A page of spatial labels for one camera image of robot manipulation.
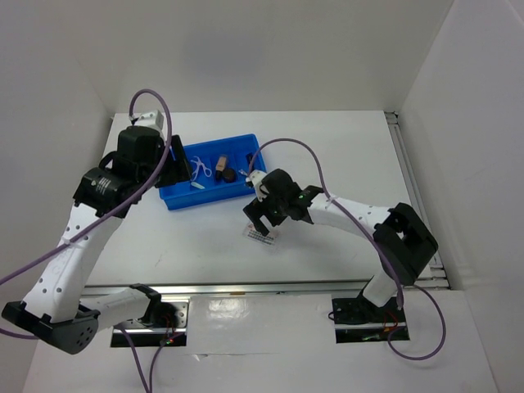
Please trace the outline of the makeup sticker card packet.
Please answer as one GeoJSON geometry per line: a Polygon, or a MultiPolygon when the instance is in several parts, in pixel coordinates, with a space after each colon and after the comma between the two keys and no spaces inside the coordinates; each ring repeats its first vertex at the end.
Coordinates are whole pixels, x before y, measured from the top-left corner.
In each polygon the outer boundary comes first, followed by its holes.
{"type": "Polygon", "coordinates": [[[242,236],[260,245],[265,251],[275,253],[278,249],[280,232],[271,229],[267,235],[263,235],[255,229],[253,224],[245,226],[242,236]]]}

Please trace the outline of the blue plastic organizer tray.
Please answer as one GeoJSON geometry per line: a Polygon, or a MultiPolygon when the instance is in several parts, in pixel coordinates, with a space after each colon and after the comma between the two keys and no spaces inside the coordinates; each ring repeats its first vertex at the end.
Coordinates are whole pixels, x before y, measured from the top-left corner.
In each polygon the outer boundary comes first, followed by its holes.
{"type": "Polygon", "coordinates": [[[190,181],[177,183],[174,186],[162,187],[159,190],[160,199],[169,210],[179,210],[191,206],[222,201],[234,197],[243,197],[255,191],[246,185],[246,177],[238,173],[239,169],[248,172],[249,165],[246,155],[254,155],[254,169],[265,171],[265,163],[259,148],[257,137],[253,133],[240,136],[215,139],[186,145],[184,150],[192,166],[190,181]],[[221,155],[228,157],[226,168],[236,171],[237,181],[225,183],[223,179],[215,179],[215,166],[221,155]],[[197,189],[191,185],[197,182],[206,189],[197,189]]]}

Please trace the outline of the beige foundation bottle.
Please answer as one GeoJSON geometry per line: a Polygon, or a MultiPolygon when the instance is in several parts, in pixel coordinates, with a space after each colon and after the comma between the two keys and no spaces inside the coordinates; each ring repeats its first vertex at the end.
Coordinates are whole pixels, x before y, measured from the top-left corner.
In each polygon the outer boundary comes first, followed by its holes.
{"type": "Polygon", "coordinates": [[[223,176],[223,171],[226,169],[228,163],[228,157],[226,155],[221,155],[217,160],[215,166],[215,179],[219,181],[223,176]]]}

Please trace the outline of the dark brown cream jar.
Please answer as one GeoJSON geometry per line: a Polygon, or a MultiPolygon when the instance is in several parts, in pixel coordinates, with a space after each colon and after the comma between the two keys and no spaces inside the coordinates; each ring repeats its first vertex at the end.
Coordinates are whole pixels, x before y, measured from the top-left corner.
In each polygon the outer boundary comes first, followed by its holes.
{"type": "Polygon", "coordinates": [[[225,168],[222,171],[222,179],[225,183],[235,183],[237,181],[236,171],[233,168],[225,168]]]}

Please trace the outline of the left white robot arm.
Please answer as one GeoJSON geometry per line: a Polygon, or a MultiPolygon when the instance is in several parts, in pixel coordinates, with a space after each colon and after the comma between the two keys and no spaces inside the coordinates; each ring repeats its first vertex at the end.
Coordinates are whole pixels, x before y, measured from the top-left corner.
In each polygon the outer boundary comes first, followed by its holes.
{"type": "Polygon", "coordinates": [[[95,334],[136,320],[144,327],[173,328],[177,310],[160,293],[133,284],[118,293],[81,300],[86,282],[112,234],[122,224],[139,189],[189,180],[190,165],[179,136],[132,125],[117,148],[81,179],[59,251],[23,300],[4,306],[2,317],[32,337],[70,355],[85,350],[95,334]]]}

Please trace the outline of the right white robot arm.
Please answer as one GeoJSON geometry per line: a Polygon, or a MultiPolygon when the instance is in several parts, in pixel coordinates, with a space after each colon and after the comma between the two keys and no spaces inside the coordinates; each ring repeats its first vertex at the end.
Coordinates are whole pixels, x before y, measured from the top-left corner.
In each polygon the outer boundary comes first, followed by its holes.
{"type": "Polygon", "coordinates": [[[367,321],[384,314],[392,298],[401,308],[400,290],[418,280],[438,251],[437,240],[408,204],[371,206],[329,196],[316,186],[302,189],[282,169],[268,174],[254,170],[247,175],[246,185],[255,191],[255,199],[243,211],[263,236],[269,235],[269,229],[262,218],[273,227],[292,219],[337,228],[372,243],[382,267],[357,297],[359,315],[367,321]]]}

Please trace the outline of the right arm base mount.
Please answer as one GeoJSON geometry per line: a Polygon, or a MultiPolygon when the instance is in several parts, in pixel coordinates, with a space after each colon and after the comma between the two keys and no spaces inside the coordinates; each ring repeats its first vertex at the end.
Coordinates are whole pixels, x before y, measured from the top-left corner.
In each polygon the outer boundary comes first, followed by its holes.
{"type": "Polygon", "coordinates": [[[392,297],[382,307],[364,298],[334,298],[327,317],[334,323],[337,344],[387,341],[408,341],[409,330],[403,310],[392,297]]]}

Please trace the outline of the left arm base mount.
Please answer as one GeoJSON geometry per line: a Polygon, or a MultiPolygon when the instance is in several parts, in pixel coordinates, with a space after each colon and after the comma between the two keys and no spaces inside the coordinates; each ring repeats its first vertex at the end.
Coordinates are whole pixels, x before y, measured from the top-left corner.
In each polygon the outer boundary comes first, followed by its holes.
{"type": "Polygon", "coordinates": [[[188,298],[167,296],[170,307],[155,322],[130,319],[122,323],[124,330],[137,348],[158,348],[165,341],[168,347],[187,345],[187,322],[190,308],[188,298]]]}

